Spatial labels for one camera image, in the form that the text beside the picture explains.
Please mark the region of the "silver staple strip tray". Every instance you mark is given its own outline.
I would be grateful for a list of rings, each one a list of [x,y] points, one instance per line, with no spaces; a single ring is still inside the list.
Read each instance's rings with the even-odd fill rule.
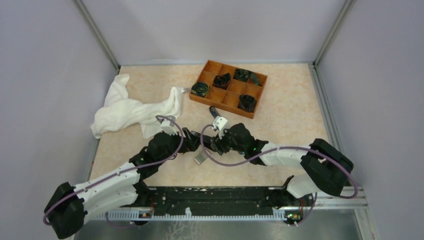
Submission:
[[[208,159],[208,155],[206,154],[206,152],[204,150],[201,150],[194,158],[194,162],[197,165],[201,165],[202,163],[204,163],[207,159]]]

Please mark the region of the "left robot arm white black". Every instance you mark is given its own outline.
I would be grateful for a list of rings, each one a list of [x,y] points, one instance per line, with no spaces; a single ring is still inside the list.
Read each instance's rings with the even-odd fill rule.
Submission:
[[[149,207],[154,204],[153,194],[144,180],[157,173],[165,160],[199,146],[200,134],[186,127],[182,135],[160,132],[112,172],[76,185],[59,185],[44,209],[43,223],[53,228],[58,239],[66,239],[97,215],[130,205]]]

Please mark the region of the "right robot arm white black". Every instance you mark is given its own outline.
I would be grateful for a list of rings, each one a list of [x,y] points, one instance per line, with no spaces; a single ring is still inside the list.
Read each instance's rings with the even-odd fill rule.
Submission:
[[[305,171],[304,174],[288,177],[284,182],[277,193],[283,205],[295,206],[301,198],[317,192],[344,199],[352,199],[358,195],[358,185],[351,175],[353,162],[324,139],[316,138],[307,146],[288,146],[256,139],[242,123],[231,127],[213,123],[209,128],[218,134],[209,139],[204,134],[204,129],[200,132],[203,150],[211,150],[221,156],[235,151],[241,153],[245,159],[234,164],[223,163],[207,152],[206,155],[220,166],[233,167],[250,163]]]

